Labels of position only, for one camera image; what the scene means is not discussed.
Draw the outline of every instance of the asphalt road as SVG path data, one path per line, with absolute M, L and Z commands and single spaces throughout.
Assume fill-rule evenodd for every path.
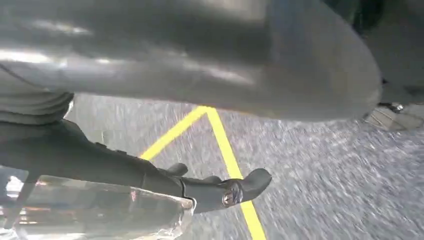
M 139 156 L 194 106 L 81 95 L 68 119 L 89 139 Z M 388 133 L 360 121 L 301 123 L 219 111 L 241 172 L 266 168 L 255 201 L 268 240 L 424 239 L 424 131 Z M 153 159 L 189 176 L 228 178 L 201 118 Z M 179 239 L 252 239 L 239 207 L 205 213 Z

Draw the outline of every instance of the motorcycle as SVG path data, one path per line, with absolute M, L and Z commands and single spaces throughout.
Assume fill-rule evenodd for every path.
M 422 126 L 419 0 L 4 0 L 2 239 L 174 239 L 196 213 L 259 196 L 87 140 L 74 93 L 186 102 L 298 121 Z

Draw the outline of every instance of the motorcycle exhaust pipe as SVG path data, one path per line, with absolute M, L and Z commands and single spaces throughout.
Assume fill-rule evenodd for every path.
M 318 0 L 4 0 L 0 9 L 2 74 L 28 89 L 2 104 L 16 97 L 19 115 L 43 115 L 36 97 L 43 113 L 65 112 L 64 92 L 300 121 L 361 117 L 380 99 L 370 51 Z

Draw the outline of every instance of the yellow road line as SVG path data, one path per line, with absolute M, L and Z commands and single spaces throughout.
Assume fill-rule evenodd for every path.
M 215 134 L 219 149 L 221 149 L 222 157 L 224 158 L 230 178 L 242 179 L 242 173 L 237 164 L 236 157 L 234 157 L 233 149 L 228 141 L 227 134 L 217 110 L 215 108 L 208 108 L 207 117 L 212 125 L 213 133 Z M 241 210 L 244 214 L 244 219 L 246 220 L 252 239 L 266 240 L 267 238 L 265 237 L 264 230 L 252 201 L 242 203 Z
M 150 146 L 141 156 L 141 159 L 151 160 L 158 153 L 162 151 L 168 144 L 174 139 L 180 136 L 185 130 L 187 130 L 194 122 L 200 119 L 208 110 L 208 107 L 199 106 L 191 111 L 187 116 L 180 120 L 175 126 L 173 126 L 167 133 L 160 137 L 152 146 Z

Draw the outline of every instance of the road marking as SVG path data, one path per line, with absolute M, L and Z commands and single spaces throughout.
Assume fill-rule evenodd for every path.
M 141 159 L 151 160 L 162 151 L 174 139 L 186 131 L 194 122 L 200 119 L 208 110 L 208 107 L 198 106 L 192 110 L 182 120 L 177 122 L 168 132 L 160 137 L 153 145 L 151 145 L 141 156 Z
M 236 157 L 234 156 L 233 149 L 228 141 L 227 134 L 217 110 L 215 108 L 209 108 L 207 110 L 207 117 L 212 125 L 213 133 L 215 134 L 215 138 L 218 142 L 219 149 L 221 150 L 230 178 L 242 179 L 243 175 L 240 171 L 239 165 L 237 164 Z M 265 237 L 264 230 L 252 201 L 243 202 L 241 204 L 241 210 L 244 214 L 244 219 L 246 220 L 252 239 L 266 240 L 267 238 Z
M 222 158 L 228 170 L 228 174 L 232 179 L 242 179 L 243 175 L 237 164 L 233 149 L 228 141 L 223 123 L 215 108 L 207 106 L 199 106 L 191 111 L 187 116 L 180 120 L 174 127 L 160 137 L 152 146 L 150 146 L 141 156 L 141 159 L 151 160 L 162 151 L 174 139 L 186 131 L 193 123 L 199 120 L 204 114 L 207 114 L 210 124 L 212 125 L 213 133 L 221 150 Z M 244 219 L 247 223 L 247 228 L 253 240 L 266 240 L 264 230 L 259 221 L 258 214 L 252 201 L 243 202 L 241 205 Z

